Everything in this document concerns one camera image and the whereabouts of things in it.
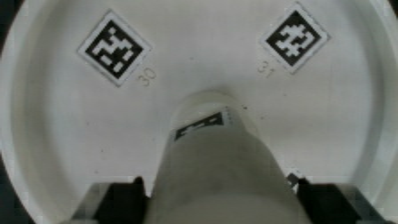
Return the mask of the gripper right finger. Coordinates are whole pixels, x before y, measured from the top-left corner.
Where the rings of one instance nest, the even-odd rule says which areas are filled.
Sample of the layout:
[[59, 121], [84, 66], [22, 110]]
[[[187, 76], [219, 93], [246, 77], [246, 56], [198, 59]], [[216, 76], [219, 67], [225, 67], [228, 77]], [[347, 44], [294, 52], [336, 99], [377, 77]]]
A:
[[297, 198], [313, 224], [381, 224], [381, 214], [354, 185], [301, 179]]

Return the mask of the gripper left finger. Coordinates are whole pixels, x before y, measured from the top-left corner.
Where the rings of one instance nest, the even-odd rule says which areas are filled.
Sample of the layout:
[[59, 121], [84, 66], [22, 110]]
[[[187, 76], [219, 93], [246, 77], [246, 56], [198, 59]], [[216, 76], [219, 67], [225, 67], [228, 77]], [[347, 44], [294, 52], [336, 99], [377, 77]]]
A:
[[148, 196], [145, 179], [130, 183], [95, 183], [70, 224], [145, 224]]

